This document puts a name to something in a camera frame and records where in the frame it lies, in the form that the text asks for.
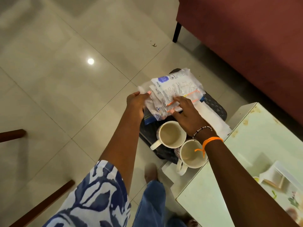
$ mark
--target blue and white shirt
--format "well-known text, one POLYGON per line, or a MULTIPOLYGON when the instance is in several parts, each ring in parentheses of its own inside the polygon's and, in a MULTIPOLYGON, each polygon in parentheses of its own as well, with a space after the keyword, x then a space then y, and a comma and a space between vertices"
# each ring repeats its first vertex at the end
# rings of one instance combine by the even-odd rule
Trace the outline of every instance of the blue and white shirt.
POLYGON ((43 227, 125 227, 130 210, 120 173, 111 163, 102 160, 43 227))

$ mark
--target mug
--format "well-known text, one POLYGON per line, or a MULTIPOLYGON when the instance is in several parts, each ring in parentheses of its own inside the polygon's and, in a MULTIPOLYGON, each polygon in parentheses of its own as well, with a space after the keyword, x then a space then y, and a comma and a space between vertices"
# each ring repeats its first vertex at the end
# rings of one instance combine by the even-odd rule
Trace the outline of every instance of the mug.
POLYGON ((187 168, 200 168, 204 166, 207 161, 207 155, 203 158, 202 151, 195 151, 195 149, 202 149, 201 143, 197 140, 187 140, 181 147, 174 149, 178 157, 177 173, 184 175, 187 168))
POLYGON ((168 148, 180 147, 186 140, 186 132, 176 121, 168 121, 162 124, 157 130, 157 141, 151 145, 154 150, 161 144, 168 148))

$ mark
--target transparent plastic packaging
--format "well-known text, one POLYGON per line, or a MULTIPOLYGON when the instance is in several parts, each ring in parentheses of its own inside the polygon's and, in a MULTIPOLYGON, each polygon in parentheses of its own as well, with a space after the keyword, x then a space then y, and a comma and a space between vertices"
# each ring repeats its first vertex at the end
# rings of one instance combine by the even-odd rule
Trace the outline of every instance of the transparent plastic packaging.
POLYGON ((205 94, 202 84, 188 68, 168 76, 151 79, 139 86, 138 89, 141 94, 151 91, 145 105, 157 121, 171 115, 169 112, 171 109, 182 110, 179 103, 173 100, 173 97, 184 96, 195 103, 205 94))

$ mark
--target mug handle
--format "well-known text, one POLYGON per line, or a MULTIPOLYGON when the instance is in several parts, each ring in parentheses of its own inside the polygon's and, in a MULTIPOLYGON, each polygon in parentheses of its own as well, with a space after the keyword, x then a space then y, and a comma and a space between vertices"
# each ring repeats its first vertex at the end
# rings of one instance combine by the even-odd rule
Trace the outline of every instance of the mug handle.
POLYGON ((178 163, 177 163, 177 173, 182 176, 183 174, 185 174, 186 170, 187 170, 188 166, 183 164, 183 162, 179 159, 178 163))
POLYGON ((156 149, 158 146, 160 146, 162 143, 160 140, 157 140, 154 142, 154 144, 151 145, 151 149, 154 150, 156 149))

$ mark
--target chair leg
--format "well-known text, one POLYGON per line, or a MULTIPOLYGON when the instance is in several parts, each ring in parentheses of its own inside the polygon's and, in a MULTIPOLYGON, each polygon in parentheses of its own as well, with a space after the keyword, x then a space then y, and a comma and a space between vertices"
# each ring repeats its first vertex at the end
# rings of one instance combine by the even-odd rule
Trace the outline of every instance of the chair leg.
POLYGON ((182 27, 182 25, 179 22, 177 22, 176 29, 175 29, 175 34, 174 34, 174 37, 172 39, 172 42, 176 43, 178 41, 178 37, 179 37, 181 27, 182 27))
POLYGON ((13 223, 10 227, 25 227, 31 223, 37 216, 46 210, 51 204, 57 201, 63 194, 65 194, 73 185, 74 180, 70 180, 56 192, 51 194, 47 199, 43 200, 39 205, 30 210, 27 214, 13 223))
POLYGON ((13 139, 22 138, 25 135, 26 135, 26 131, 23 129, 2 132, 0 133, 0 143, 5 141, 10 141, 13 139))

